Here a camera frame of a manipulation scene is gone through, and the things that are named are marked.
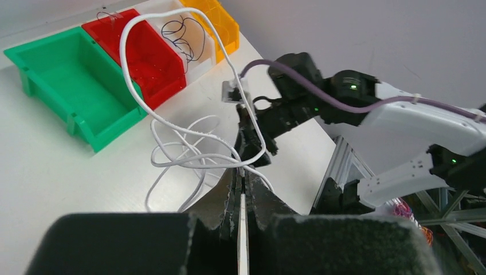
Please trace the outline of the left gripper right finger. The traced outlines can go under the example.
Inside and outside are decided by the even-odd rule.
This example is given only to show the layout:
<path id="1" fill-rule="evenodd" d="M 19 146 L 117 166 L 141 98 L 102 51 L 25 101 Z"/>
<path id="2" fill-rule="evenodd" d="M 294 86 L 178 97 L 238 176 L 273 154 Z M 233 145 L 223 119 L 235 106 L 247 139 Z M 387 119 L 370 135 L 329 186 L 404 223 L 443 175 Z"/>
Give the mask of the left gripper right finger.
<path id="1" fill-rule="evenodd" d="M 250 274 L 440 274 L 416 225 L 379 215 L 300 215 L 245 180 Z"/>

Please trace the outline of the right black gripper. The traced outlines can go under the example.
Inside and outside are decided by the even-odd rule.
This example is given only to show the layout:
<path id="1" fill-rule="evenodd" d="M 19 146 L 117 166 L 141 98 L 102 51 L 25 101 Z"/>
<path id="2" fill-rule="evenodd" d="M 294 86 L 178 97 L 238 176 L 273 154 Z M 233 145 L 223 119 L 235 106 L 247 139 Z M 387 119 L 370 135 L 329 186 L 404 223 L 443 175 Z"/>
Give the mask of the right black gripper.
<path id="1" fill-rule="evenodd" d="M 270 99 L 269 102 L 271 105 L 268 108 L 257 109 L 252 106 L 250 109 L 266 144 L 263 146 L 264 154 L 252 163 L 254 167 L 271 164 L 267 146 L 271 145 L 275 138 L 319 114 L 319 102 L 312 96 L 302 96 L 293 100 Z M 237 113 L 240 121 L 234 147 L 241 160 L 249 160 L 262 150 L 262 142 L 243 103 L 237 104 Z"/>

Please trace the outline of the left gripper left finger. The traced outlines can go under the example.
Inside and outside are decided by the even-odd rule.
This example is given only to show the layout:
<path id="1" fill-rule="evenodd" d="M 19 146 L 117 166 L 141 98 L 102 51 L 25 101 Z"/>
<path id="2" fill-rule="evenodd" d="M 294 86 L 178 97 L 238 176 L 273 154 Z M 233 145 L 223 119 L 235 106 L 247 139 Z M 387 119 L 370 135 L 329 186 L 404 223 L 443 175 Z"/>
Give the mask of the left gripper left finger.
<path id="1" fill-rule="evenodd" d="M 56 220 L 27 274 L 237 274 L 234 169 L 181 213 L 73 213 Z"/>

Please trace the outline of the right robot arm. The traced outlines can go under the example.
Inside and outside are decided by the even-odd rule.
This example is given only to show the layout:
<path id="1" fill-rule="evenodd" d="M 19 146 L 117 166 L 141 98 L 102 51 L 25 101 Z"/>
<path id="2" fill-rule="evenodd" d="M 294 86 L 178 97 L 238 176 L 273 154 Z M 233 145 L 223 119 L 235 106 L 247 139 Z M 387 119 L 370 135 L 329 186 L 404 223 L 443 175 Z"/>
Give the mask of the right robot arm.
<path id="1" fill-rule="evenodd" d="M 462 109 L 401 91 L 376 77 L 342 70 L 324 78 L 306 53 L 288 53 L 277 60 L 255 60 L 241 72 L 267 65 L 280 97 L 255 111 L 237 107 L 240 118 L 235 147 L 242 160 L 262 156 L 255 167 L 270 164 L 276 138 L 320 117 L 326 124 L 383 127 L 423 138 L 430 147 L 388 172 L 339 187 L 325 178 L 312 206 L 314 214 L 366 214 L 385 202 L 432 188 L 485 189 L 485 111 Z"/>

